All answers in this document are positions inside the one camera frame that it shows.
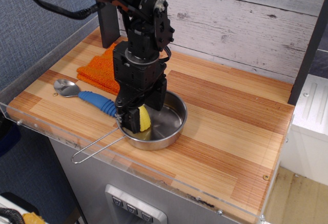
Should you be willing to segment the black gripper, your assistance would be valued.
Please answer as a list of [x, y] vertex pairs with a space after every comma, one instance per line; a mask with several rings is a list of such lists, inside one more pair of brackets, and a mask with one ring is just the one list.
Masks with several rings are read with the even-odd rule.
[[120, 86], [115, 100], [115, 118], [121, 128], [133, 134], [140, 132], [140, 111], [143, 104], [160, 111], [163, 107], [167, 80], [165, 63], [159, 61], [159, 51], [128, 48], [128, 42], [120, 42], [113, 51], [114, 78]]

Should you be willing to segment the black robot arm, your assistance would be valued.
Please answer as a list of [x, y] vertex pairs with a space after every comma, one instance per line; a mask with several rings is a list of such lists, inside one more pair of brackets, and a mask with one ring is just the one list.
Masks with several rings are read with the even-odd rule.
[[[96, 0], [112, 4], [122, 14], [128, 40], [113, 50], [114, 78], [119, 84], [115, 106], [123, 128], [141, 131], [138, 108], [163, 107], [167, 90], [164, 73], [171, 55], [174, 29], [167, 15], [167, 0]], [[166, 58], [160, 58], [165, 51]]]

